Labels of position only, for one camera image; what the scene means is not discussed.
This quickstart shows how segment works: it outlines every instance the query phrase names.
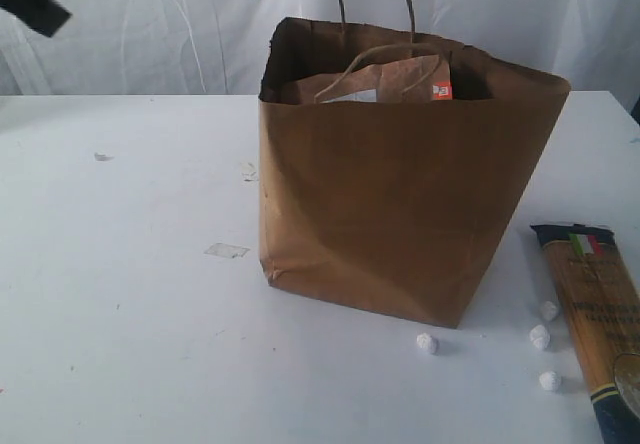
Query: white tabletop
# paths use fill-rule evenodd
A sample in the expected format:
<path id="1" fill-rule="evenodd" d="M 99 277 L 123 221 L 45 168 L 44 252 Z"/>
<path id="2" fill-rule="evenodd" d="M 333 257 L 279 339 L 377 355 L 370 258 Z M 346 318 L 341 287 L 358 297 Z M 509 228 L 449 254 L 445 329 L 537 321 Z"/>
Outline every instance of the white tabletop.
<path id="1" fill-rule="evenodd" d="M 0 442 L 601 443 L 563 319 L 528 340 L 555 298 L 528 225 L 611 226 L 640 282 L 613 97 L 570 96 L 459 330 L 268 287 L 257 129 L 255 97 L 0 98 Z"/>

